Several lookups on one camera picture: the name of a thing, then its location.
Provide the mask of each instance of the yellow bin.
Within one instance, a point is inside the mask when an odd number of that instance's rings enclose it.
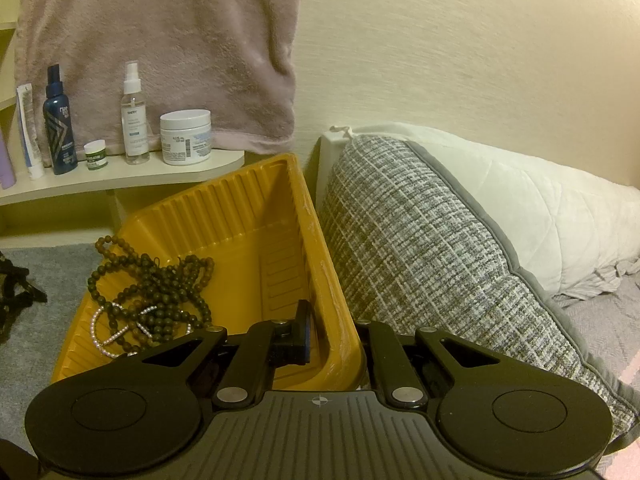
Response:
[[[275,156],[144,208],[127,219],[118,236],[139,254],[158,256],[162,265],[177,264],[190,253],[213,257],[215,270],[202,297],[213,323],[230,334],[244,333],[265,319],[293,317],[298,300],[309,300],[311,362],[277,370],[274,388],[357,386],[364,373],[360,340],[295,156]],[[128,274],[115,272],[98,282],[98,290],[111,300],[131,283]],[[87,293],[52,382],[110,361],[89,334],[96,308]],[[100,316],[100,340],[109,336],[107,322],[106,315]]]

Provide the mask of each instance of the white pearl strand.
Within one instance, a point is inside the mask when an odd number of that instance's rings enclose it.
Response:
[[[122,308],[122,306],[119,303],[112,303],[114,306],[117,306],[119,308]],[[148,314],[149,312],[153,311],[156,309],[156,306],[150,306],[147,307],[145,310],[142,310],[140,312],[140,314]],[[104,347],[113,343],[114,341],[116,341],[117,338],[119,338],[120,336],[125,335],[128,331],[129,331],[129,327],[125,326],[123,329],[118,330],[114,335],[112,335],[110,338],[105,339],[104,341],[100,341],[98,339],[98,336],[95,333],[95,325],[98,322],[98,318],[100,317],[100,314],[104,312],[104,307],[103,306],[99,306],[98,310],[95,311],[94,316],[91,318],[91,325],[89,328],[89,334],[91,334],[91,341],[94,342],[95,347],[100,351],[101,354],[106,355],[107,357],[110,357],[111,359],[115,359],[116,357],[119,357],[122,354],[114,354],[113,352],[109,352],[107,349],[105,349]],[[149,332],[149,330],[147,330],[142,324],[136,322],[136,325],[138,326],[138,328],[140,329],[140,332],[144,333],[144,335],[146,335],[147,337],[153,337],[152,333]],[[190,334],[193,331],[193,329],[191,328],[191,324],[187,323],[187,334]],[[135,355],[138,352],[129,352],[127,355]]]

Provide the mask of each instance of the crosshair logo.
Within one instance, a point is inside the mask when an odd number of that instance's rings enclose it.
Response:
[[[318,395],[311,399],[311,402],[314,403],[318,408],[322,408],[326,403],[331,401],[326,397],[323,397],[322,395]]]

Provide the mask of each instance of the tweed pillow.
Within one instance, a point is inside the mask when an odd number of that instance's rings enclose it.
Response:
[[[332,170],[319,217],[354,318],[398,333],[437,326],[570,378],[611,410],[606,452],[638,437],[640,393],[589,354],[499,227],[423,147],[354,139]]]

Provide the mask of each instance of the white quilted pillow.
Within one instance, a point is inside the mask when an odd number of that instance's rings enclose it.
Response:
[[[635,187],[425,126],[389,123],[353,133],[423,145],[497,222],[520,265],[550,294],[586,298],[612,291],[619,274],[640,266]]]

